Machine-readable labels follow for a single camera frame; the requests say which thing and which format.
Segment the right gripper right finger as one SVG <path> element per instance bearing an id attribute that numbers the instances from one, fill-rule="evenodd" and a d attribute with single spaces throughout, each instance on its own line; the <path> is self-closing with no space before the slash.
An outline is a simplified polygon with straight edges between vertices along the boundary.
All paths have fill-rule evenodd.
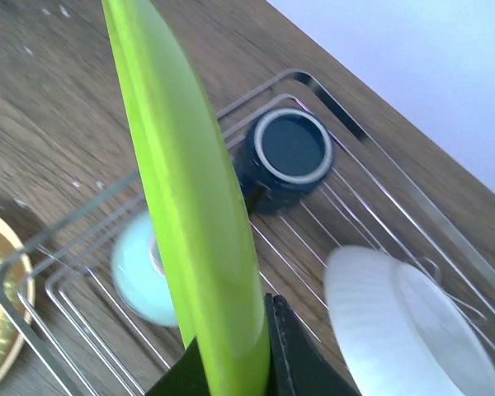
<path id="1" fill-rule="evenodd" d="M 358 396 L 314 345 L 281 295 L 265 295 L 271 348 L 267 395 Z"/>

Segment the light green ceramic bowl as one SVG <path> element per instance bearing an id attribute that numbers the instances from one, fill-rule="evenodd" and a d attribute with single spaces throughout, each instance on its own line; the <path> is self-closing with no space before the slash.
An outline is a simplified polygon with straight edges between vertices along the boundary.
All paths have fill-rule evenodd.
<path id="1" fill-rule="evenodd" d="M 178 326 L 147 210 L 134 216 L 118 235 L 112 248 L 111 276 L 118 295 L 140 318 L 163 327 Z"/>

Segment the orange woven-pattern plate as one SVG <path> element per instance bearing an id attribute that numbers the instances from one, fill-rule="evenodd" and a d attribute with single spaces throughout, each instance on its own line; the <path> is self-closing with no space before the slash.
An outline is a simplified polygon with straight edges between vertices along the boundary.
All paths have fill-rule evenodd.
<path id="1" fill-rule="evenodd" d="M 13 366 L 25 340 L 6 309 L 11 309 L 20 320 L 31 324 L 32 316 L 21 302 L 20 292 L 26 293 L 27 302 L 35 302 L 35 282 L 21 283 L 32 270 L 29 256 L 21 252 L 23 243 L 13 228 L 0 217 L 0 382 Z"/>

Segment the lime green plate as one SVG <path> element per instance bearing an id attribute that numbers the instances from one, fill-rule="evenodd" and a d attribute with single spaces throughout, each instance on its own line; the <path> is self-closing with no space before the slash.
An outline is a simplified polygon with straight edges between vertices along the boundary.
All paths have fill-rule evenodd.
<path id="1" fill-rule="evenodd" d="M 139 173 L 184 342 L 213 395 L 263 395 L 269 332 L 243 195 L 215 112 L 149 1 L 105 1 Z"/>

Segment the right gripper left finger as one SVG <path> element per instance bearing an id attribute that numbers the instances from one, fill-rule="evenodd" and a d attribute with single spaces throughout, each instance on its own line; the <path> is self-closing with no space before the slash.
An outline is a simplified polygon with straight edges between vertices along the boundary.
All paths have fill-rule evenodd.
<path id="1" fill-rule="evenodd" d="M 147 392 L 146 396 L 210 396 L 197 339 L 179 361 Z"/>

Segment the floral patterned orange-rim plate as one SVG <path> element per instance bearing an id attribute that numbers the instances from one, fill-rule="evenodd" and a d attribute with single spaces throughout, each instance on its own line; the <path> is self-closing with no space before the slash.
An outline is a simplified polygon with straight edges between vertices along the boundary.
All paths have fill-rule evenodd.
<path id="1" fill-rule="evenodd" d="M 367 247 L 338 247 L 323 289 L 361 394 L 495 395 L 495 367 L 481 341 L 415 266 Z"/>

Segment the dark blue mug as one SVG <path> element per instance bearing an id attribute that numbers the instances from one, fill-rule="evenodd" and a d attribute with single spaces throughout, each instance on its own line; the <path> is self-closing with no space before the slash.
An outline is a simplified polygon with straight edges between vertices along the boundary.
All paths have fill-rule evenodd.
<path id="1" fill-rule="evenodd" d="M 247 212 L 274 215 L 297 205 L 329 172 L 332 137 L 315 115 L 277 107 L 250 126 L 233 159 Z"/>

